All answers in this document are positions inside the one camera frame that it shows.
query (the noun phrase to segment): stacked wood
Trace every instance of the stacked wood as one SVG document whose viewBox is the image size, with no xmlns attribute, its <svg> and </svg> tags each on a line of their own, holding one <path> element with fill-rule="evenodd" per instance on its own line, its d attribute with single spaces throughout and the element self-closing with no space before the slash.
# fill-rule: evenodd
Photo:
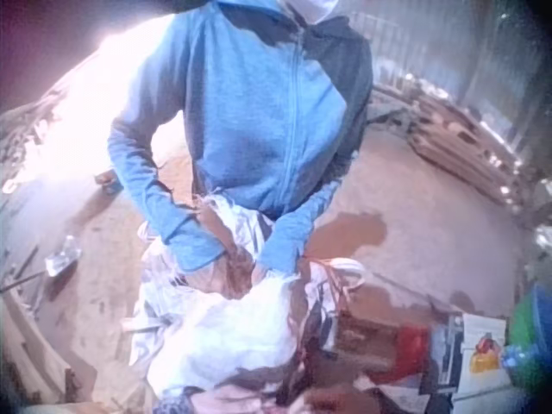
<svg viewBox="0 0 552 414">
<path fill-rule="evenodd" d="M 26 398 L 36 404 L 73 402 L 71 367 L 52 348 L 18 304 L 14 291 L 0 299 L 3 358 L 16 368 Z"/>
<path fill-rule="evenodd" d="M 386 127 L 403 129 L 418 155 L 473 185 L 500 204 L 523 205 L 517 157 L 502 145 L 480 119 L 446 99 L 412 87 L 401 92 L 375 86 L 372 101 L 392 104 Z"/>
</svg>

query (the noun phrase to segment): concrete floor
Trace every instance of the concrete floor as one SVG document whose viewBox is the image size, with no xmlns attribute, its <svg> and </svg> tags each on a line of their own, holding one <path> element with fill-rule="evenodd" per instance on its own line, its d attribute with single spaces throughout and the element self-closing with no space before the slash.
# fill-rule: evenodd
<svg viewBox="0 0 552 414">
<path fill-rule="evenodd" d="M 184 149 L 160 174 L 178 200 L 190 199 Z M 120 320 L 131 314 L 137 298 L 145 248 L 135 235 L 140 215 L 124 193 L 107 196 L 91 178 L 74 178 L 26 185 L 1 218 L 3 243 L 11 250 L 4 269 L 21 262 L 38 242 L 28 274 L 41 270 L 41 259 L 65 234 L 78 237 L 84 253 L 77 271 L 49 287 L 39 325 L 75 369 L 82 398 L 120 408 L 139 381 L 127 366 L 130 342 Z M 503 316 L 514 303 L 521 244 L 521 231 L 502 207 L 418 158 L 405 141 L 369 130 L 307 253 L 353 257 L 422 296 Z M 406 309 L 389 283 L 374 284 L 379 287 L 361 312 L 381 317 L 382 306 Z M 414 297 L 420 301 L 420 295 Z"/>
</svg>

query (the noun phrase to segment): wooden plank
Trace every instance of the wooden plank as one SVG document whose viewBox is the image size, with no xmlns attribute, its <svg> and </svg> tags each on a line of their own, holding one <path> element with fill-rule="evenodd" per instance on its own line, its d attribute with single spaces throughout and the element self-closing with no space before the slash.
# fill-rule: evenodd
<svg viewBox="0 0 552 414">
<path fill-rule="evenodd" d="M 41 373 L 45 381 L 50 383 L 52 388 L 65 395 L 67 371 L 71 373 L 71 367 L 44 338 L 38 326 L 36 326 L 36 322 L 24 313 L 22 307 L 18 304 L 14 291 L 6 292 L 3 295 L 3 302 L 24 338 L 25 349 L 35 368 Z"/>
<path fill-rule="evenodd" d="M 2 352 L 16 366 L 29 399 L 38 394 L 44 404 L 56 404 L 62 400 L 59 390 L 53 389 L 36 370 L 25 350 L 25 338 L 11 318 L 4 301 L 0 301 L 2 318 Z"/>
</svg>

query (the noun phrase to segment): blue hoodie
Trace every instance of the blue hoodie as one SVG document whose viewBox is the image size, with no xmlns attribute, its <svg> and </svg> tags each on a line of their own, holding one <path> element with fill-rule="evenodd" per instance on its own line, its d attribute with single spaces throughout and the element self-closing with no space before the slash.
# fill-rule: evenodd
<svg viewBox="0 0 552 414">
<path fill-rule="evenodd" d="M 347 18 L 307 26 L 278 0 L 206 2 L 176 15 L 139 68 L 110 156 L 181 269 L 211 263 L 222 243 L 174 203 L 152 160 L 155 130 L 183 110 L 197 193 L 273 219 L 258 261 L 293 273 L 361 144 L 371 88 L 368 42 Z"/>
</svg>

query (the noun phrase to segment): debris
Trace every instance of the debris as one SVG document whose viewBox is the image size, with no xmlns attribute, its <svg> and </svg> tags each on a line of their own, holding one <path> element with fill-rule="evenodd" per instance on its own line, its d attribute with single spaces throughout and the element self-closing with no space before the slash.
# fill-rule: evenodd
<svg viewBox="0 0 552 414">
<path fill-rule="evenodd" d="M 72 235 L 68 235 L 61 249 L 53 254 L 50 254 L 46 259 L 46 271 L 50 277 L 57 276 L 82 254 L 82 250 L 78 247 L 77 241 Z"/>
<path fill-rule="evenodd" d="M 25 272 L 25 269 L 27 269 L 30 262 L 35 258 L 37 252 L 38 245 L 34 246 L 33 250 L 31 250 L 31 253 L 27 256 L 27 259 L 25 259 L 25 261 L 19 268 L 19 271 L 17 271 L 16 275 L 14 276 L 14 280 L 18 280 L 19 278 L 21 278 L 21 276 L 23 276 L 23 272 Z"/>
<path fill-rule="evenodd" d="M 35 274 L 32 274 L 30 276 L 28 276 L 27 278 L 23 278 L 21 280 L 17 280 L 16 282 L 14 283 L 11 283 L 7 286 L 4 286 L 2 288 L 0 288 L 0 294 L 2 293 L 5 293 L 7 291 L 10 291 L 11 289 L 13 289 L 14 287 L 17 287 L 19 285 L 22 285 L 23 283 L 26 283 L 26 282 L 29 282 L 30 280 L 33 280 L 33 279 L 36 279 L 40 276 L 42 276 L 44 274 L 44 271 L 42 272 L 38 272 L 38 273 L 35 273 Z"/>
</svg>

